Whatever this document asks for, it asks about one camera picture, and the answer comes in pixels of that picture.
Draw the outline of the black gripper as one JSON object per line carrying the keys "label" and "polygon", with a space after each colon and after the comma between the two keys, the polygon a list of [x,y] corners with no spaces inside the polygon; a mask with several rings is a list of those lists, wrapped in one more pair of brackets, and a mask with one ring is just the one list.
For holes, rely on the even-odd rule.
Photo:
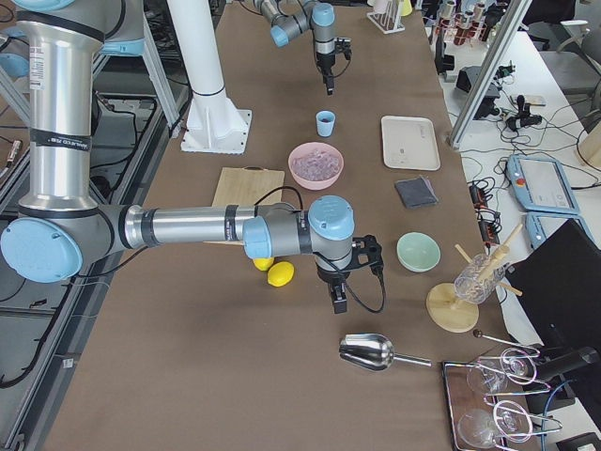
{"label": "black gripper", "polygon": [[347,311],[347,296],[345,292],[345,283],[350,276],[350,272],[338,269],[324,269],[317,265],[318,277],[328,285],[331,304],[334,314],[340,314]]}
{"label": "black gripper", "polygon": [[333,94],[334,91],[335,84],[332,67],[335,65],[335,61],[335,54],[316,54],[316,67],[323,77],[323,84],[327,95]]}

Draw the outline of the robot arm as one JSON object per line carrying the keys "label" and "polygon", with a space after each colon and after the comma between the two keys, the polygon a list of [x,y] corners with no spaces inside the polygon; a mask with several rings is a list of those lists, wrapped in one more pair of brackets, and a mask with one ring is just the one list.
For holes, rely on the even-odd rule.
{"label": "robot arm", "polygon": [[278,1],[257,0],[254,9],[270,24],[270,35],[277,47],[285,47],[293,39],[311,31],[316,67],[322,76],[328,95],[333,94],[336,60],[335,14],[333,6],[320,1],[301,1],[299,9],[284,14]]}
{"label": "robot arm", "polygon": [[[334,313],[347,311],[354,218],[345,199],[326,195],[308,211],[272,206],[145,210],[100,205],[89,194],[92,63],[107,40],[111,53],[140,54],[142,1],[12,1],[29,43],[30,188],[20,217],[1,234],[2,255],[20,276],[53,283],[125,249],[172,242],[241,241],[249,258],[315,255]],[[275,1],[253,1],[282,47],[313,33],[316,63],[328,94],[340,44],[332,5],[303,1],[280,14]],[[193,100],[184,149],[242,153],[251,112],[227,98],[207,1],[168,1],[190,77]]]}

